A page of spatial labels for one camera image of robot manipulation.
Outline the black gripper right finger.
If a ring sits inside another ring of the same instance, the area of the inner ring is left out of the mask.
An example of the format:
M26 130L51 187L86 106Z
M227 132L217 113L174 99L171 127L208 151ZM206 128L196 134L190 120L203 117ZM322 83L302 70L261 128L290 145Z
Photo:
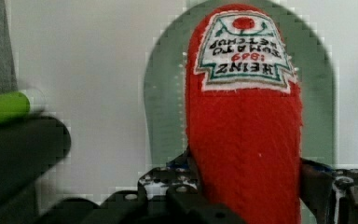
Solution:
M300 199L317 224L358 224L358 169L301 160Z

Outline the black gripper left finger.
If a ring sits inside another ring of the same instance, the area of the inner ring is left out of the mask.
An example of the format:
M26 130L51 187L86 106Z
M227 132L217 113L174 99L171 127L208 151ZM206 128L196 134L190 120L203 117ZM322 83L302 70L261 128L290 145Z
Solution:
M188 148L140 177L138 190L146 206L137 224L205 224L199 211L205 205L200 173Z

